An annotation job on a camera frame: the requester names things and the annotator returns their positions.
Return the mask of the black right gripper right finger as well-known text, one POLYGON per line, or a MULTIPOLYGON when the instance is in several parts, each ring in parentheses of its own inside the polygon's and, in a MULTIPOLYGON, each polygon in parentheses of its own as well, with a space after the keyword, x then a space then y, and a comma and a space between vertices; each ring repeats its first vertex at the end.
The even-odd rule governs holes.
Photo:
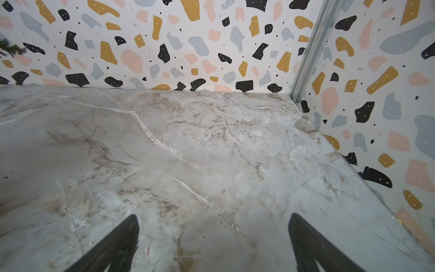
POLYGON ((301 215, 291 215, 290 235, 299 272, 362 272, 363 269, 327 240, 301 215))

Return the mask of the small green christmas tree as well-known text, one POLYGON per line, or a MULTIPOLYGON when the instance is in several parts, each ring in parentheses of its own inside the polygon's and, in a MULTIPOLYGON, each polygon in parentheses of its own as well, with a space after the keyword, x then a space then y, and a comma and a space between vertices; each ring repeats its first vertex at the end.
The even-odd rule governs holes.
POLYGON ((1 39, 0 50, 1 57, 14 57, 15 55, 22 56, 27 52, 26 48, 21 48, 16 44, 11 44, 7 39, 1 39))

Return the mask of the metal corner post right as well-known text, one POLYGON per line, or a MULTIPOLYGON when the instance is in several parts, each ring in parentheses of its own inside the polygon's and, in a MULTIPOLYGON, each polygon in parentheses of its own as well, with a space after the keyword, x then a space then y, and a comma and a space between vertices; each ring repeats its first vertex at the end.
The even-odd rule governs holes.
POLYGON ((314 68, 321 57, 326 40, 334 28, 343 3, 343 0, 328 0, 322 3, 289 94, 295 104, 299 104, 303 99, 309 79, 314 73, 314 68))

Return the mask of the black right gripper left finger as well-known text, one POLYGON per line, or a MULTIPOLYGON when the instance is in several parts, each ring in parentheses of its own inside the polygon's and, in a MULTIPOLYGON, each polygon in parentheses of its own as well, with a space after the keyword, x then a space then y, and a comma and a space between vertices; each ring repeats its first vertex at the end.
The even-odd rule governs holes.
POLYGON ((138 248, 139 222, 129 215, 67 272, 129 272, 138 248))

